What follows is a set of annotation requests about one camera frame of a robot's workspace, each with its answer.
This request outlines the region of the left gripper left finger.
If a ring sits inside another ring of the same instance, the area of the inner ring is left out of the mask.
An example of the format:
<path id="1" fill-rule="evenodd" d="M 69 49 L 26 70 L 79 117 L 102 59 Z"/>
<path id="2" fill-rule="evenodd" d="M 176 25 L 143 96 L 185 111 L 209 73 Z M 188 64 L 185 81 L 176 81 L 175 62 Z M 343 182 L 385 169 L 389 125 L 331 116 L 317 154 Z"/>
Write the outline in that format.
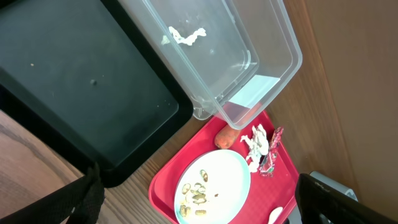
<path id="1" fill-rule="evenodd" d="M 83 177 L 1 219 L 3 224 L 95 224 L 104 202 L 104 186 L 98 164 Z"/>

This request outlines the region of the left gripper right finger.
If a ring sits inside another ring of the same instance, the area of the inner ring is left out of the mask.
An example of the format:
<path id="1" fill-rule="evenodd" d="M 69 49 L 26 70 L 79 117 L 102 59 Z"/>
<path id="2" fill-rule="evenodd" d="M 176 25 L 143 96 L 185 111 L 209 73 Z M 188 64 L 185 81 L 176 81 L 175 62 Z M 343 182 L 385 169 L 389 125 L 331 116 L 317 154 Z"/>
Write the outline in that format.
<path id="1" fill-rule="evenodd" d="M 309 174 L 300 174 L 295 188 L 297 206 L 284 224 L 397 224 Z"/>

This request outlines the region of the white plastic spoon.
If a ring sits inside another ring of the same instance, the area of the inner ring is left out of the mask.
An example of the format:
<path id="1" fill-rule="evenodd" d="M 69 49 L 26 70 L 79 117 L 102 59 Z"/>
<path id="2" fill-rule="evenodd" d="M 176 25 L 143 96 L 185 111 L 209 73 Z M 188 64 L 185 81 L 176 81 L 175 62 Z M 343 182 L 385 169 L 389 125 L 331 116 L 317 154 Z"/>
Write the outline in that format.
<path id="1" fill-rule="evenodd" d="M 275 221 L 280 216 L 280 214 L 282 213 L 282 211 L 283 211 L 282 207 L 277 207 L 277 208 L 273 209 L 273 211 L 271 211 L 270 214 L 269 214 L 269 219 L 268 219 L 268 223 L 267 224 L 274 224 Z"/>

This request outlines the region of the red snack wrapper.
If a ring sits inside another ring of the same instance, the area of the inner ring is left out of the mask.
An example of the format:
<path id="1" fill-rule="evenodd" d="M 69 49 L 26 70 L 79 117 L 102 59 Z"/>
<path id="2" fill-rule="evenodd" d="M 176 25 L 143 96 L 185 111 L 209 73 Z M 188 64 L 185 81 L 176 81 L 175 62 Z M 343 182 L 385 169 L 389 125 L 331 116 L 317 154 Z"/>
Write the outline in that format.
<path id="1" fill-rule="evenodd" d="M 275 169 L 275 161 L 278 156 L 278 148 L 280 146 L 283 132 L 284 132 L 283 127 L 279 127 L 274 131 L 271 143 L 269 144 L 269 152 L 261 162 L 259 175 L 263 177 L 273 176 L 273 172 Z"/>

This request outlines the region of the white tissue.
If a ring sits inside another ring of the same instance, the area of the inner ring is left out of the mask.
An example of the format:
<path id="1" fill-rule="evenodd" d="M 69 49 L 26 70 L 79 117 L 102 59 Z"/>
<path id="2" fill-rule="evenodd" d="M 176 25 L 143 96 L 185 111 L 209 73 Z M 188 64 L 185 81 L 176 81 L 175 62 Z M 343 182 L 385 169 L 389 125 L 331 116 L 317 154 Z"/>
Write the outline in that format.
<path id="1" fill-rule="evenodd" d="M 248 164 L 249 171 L 256 173 L 261 163 L 261 157 L 266 156 L 269 152 L 269 142 L 267 140 L 267 133 L 262 124 L 257 127 L 252 127 L 252 138 L 249 139 L 248 135 L 241 136 L 241 142 L 245 142 L 249 147 L 249 152 L 245 158 L 250 161 Z"/>

